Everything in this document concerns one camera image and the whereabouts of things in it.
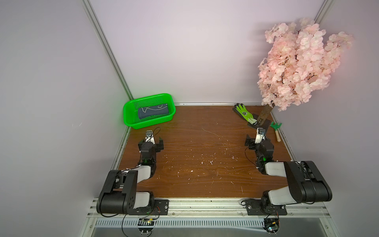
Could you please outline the blue printed pillowcase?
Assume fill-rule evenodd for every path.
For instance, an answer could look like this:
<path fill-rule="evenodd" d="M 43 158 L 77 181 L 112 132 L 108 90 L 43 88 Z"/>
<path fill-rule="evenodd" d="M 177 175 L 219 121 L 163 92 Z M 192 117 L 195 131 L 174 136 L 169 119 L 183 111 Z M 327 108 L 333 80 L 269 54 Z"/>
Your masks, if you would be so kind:
<path fill-rule="evenodd" d="M 149 107 L 142 107 L 138 109 L 139 119 L 146 119 L 151 116 L 160 116 L 167 114 L 169 114 L 169 108 L 167 103 Z"/>

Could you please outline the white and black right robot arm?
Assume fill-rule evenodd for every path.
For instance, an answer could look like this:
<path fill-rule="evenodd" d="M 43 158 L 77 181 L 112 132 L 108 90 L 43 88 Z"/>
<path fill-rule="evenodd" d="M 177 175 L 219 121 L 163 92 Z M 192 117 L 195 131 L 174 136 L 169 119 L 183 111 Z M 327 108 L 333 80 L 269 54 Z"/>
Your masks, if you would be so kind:
<path fill-rule="evenodd" d="M 255 165 L 261 174 L 287 180 L 287 186 L 264 191 L 260 199 L 243 200 L 248 215 L 286 215 L 288 205 L 331 201 L 332 190 L 314 162 L 274 161 L 274 145 L 263 135 L 247 135 L 245 146 L 255 152 Z"/>

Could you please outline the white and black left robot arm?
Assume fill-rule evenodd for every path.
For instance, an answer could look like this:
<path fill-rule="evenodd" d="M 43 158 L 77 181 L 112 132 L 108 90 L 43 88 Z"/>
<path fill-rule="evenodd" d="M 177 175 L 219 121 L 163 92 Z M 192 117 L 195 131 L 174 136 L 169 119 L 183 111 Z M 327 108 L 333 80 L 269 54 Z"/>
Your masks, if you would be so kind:
<path fill-rule="evenodd" d="M 152 178 L 157 168 L 157 153 L 164 149 L 160 138 L 146 138 L 139 144 L 140 161 L 131 169 L 111 170 L 100 192 L 96 209 L 105 217 L 124 215 L 160 215 L 166 208 L 167 200 L 155 200 L 151 191 L 137 191 L 137 184 Z"/>

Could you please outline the green and black work glove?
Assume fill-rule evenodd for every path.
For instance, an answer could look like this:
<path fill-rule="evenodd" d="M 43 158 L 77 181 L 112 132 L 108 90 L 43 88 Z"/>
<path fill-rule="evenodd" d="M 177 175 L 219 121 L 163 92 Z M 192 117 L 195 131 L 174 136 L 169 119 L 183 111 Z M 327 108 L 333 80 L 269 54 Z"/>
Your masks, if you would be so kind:
<path fill-rule="evenodd" d="M 253 115 L 247 110 L 246 106 L 244 104 L 235 104 L 233 111 L 236 112 L 240 117 L 245 119 L 247 122 L 249 122 L 251 125 L 256 125 L 257 120 L 253 117 Z"/>

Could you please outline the green plastic basket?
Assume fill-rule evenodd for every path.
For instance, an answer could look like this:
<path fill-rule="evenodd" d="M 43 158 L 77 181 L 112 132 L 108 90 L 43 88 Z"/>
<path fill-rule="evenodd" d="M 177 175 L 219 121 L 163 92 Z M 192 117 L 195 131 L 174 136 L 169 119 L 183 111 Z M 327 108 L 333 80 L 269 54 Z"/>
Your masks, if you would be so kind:
<path fill-rule="evenodd" d="M 138 118 L 138 109 L 142 107 L 155 106 L 159 104 L 168 104 L 169 114 L 160 116 L 151 116 L 145 119 Z M 134 129 L 140 129 L 164 122 L 171 121 L 176 113 L 176 107 L 170 94 L 161 93 L 134 99 L 125 103 L 123 107 L 123 121 L 125 125 Z"/>

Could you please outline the pink artificial blossom tree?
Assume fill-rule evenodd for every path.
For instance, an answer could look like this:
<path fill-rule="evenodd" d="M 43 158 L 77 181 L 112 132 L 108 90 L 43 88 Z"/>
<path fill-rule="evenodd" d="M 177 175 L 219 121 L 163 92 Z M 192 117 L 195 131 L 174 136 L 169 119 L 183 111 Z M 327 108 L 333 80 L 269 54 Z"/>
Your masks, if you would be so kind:
<path fill-rule="evenodd" d="M 313 91 L 329 86 L 343 52 L 352 46 L 353 36 L 339 32 L 324 41 L 325 35 L 326 31 L 309 18 L 265 31 L 272 47 L 258 66 L 262 105 L 285 111 L 292 104 L 309 102 Z"/>

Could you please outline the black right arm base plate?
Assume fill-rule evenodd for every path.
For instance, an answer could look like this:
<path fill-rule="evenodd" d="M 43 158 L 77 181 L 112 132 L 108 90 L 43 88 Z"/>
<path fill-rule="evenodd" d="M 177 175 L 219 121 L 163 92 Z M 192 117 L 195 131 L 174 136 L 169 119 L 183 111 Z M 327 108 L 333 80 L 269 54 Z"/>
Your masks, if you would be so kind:
<path fill-rule="evenodd" d="M 274 205 L 267 199 L 245 199 L 242 201 L 249 216 L 263 215 L 287 215 L 288 212 L 284 205 Z"/>

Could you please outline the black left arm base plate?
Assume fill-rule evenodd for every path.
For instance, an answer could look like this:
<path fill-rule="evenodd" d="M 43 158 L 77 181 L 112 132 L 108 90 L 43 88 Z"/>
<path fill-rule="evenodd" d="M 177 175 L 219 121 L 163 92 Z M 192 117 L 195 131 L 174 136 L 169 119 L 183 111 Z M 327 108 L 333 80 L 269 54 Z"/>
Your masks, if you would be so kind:
<path fill-rule="evenodd" d="M 139 216 L 149 216 L 149 215 L 168 215 L 169 200 L 168 199 L 158 199 L 155 203 L 147 207 L 138 207 L 136 209 L 131 209 L 127 212 L 128 215 L 139 215 Z"/>

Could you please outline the left circuit board under rail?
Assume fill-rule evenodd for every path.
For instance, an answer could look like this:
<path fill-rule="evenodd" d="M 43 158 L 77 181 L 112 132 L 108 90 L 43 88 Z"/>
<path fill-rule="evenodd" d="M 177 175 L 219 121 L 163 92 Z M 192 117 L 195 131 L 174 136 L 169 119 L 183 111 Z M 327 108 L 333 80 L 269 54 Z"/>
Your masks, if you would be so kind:
<path fill-rule="evenodd" d="M 156 220 L 153 218 L 140 218 L 137 227 L 142 236 L 149 237 L 155 228 L 155 223 Z"/>

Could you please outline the circuit board under rail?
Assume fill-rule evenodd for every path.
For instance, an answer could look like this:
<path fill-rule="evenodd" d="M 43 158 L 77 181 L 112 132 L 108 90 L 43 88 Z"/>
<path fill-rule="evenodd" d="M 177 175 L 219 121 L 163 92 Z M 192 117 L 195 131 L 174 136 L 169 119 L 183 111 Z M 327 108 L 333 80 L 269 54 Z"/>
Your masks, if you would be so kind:
<path fill-rule="evenodd" d="M 280 229 L 280 221 L 278 218 L 266 218 L 264 219 L 263 229 L 269 234 L 276 234 Z"/>
<path fill-rule="evenodd" d="M 140 218 L 137 227 L 142 236 L 149 237 L 155 228 L 155 223 L 156 220 L 153 218 Z"/>

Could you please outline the right circuit board under rail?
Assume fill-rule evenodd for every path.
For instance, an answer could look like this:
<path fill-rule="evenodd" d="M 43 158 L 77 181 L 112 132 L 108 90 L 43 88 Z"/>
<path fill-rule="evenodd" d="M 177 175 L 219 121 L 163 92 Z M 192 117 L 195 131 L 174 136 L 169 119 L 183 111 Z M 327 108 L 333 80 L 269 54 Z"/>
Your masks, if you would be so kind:
<path fill-rule="evenodd" d="M 264 219 L 263 229 L 269 234 L 276 234 L 280 229 L 280 221 L 278 218 L 266 218 Z"/>

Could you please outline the aluminium front rail frame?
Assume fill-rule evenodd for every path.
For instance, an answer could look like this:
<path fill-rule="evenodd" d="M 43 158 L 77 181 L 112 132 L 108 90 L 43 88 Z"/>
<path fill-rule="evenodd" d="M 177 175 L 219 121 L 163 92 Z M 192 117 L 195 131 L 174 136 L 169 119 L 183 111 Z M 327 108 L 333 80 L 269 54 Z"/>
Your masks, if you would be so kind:
<path fill-rule="evenodd" d="M 241 198 L 169 198 L 168 215 L 105 217 L 93 201 L 81 237 L 146 237 L 137 224 L 140 218 L 156 220 L 149 237 L 339 237 L 340 233 L 323 203 L 294 204 L 280 215 L 280 229 L 269 234 L 264 219 L 275 215 L 249 216 Z"/>

